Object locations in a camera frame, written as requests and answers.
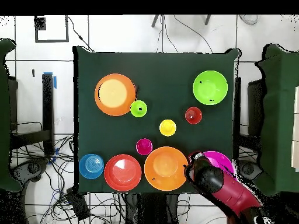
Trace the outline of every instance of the magenta cup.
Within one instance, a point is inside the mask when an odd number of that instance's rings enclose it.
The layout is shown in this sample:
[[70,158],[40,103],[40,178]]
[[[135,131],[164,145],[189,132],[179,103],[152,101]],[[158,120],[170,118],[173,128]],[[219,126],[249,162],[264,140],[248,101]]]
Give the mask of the magenta cup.
[[140,139],[136,143],[136,150],[141,155],[148,155],[152,152],[152,142],[147,138]]
[[219,167],[228,174],[234,174],[234,168],[231,161],[225,155],[217,151],[205,151],[204,155],[209,159],[214,167]]

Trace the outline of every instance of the plate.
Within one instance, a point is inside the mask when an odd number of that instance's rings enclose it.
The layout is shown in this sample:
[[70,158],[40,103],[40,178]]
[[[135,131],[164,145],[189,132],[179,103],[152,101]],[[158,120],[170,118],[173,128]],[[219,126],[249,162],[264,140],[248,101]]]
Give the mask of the plate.
[[95,88],[95,102],[103,113],[121,116],[130,111],[136,99],[136,89],[132,81],[121,74],[103,77]]
[[134,157],[117,155],[107,162],[104,177],[112,189],[130,191],[140,182],[141,167]]
[[227,80],[217,71],[204,71],[193,82],[195,98],[205,105],[215,105],[227,95]]
[[173,147],[160,147],[147,157],[144,164],[145,177],[156,189],[173,191],[186,181],[183,165],[187,164],[181,151]]

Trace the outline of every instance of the yellow cup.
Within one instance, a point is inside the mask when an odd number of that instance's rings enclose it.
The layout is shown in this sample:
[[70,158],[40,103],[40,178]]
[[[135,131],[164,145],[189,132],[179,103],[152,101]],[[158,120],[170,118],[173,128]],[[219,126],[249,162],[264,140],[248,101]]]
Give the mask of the yellow cup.
[[172,120],[163,120],[160,123],[159,129],[162,135],[169,137],[175,133],[176,124]]

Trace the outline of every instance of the orange plate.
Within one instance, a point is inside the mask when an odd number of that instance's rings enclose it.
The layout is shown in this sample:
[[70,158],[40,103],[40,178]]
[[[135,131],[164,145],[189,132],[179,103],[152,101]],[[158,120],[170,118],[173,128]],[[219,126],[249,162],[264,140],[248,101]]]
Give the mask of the orange plate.
[[188,165],[188,162],[181,151],[160,147],[147,157],[144,164],[145,177],[156,189],[172,191],[186,181],[183,165]]
[[[101,87],[104,91],[102,99],[100,99]],[[128,113],[135,98],[135,85],[124,75],[110,74],[104,76],[96,85],[96,105],[110,116],[121,116]]]

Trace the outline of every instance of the lime green cup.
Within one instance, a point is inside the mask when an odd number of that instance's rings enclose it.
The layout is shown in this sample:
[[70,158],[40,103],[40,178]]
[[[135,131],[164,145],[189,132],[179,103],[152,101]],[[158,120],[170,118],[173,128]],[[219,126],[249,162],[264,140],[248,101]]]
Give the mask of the lime green cup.
[[147,105],[142,100],[136,100],[131,104],[130,111],[134,117],[141,118],[147,113]]
[[193,82],[195,98],[205,105],[218,104],[227,95],[227,80],[217,71],[204,71]]

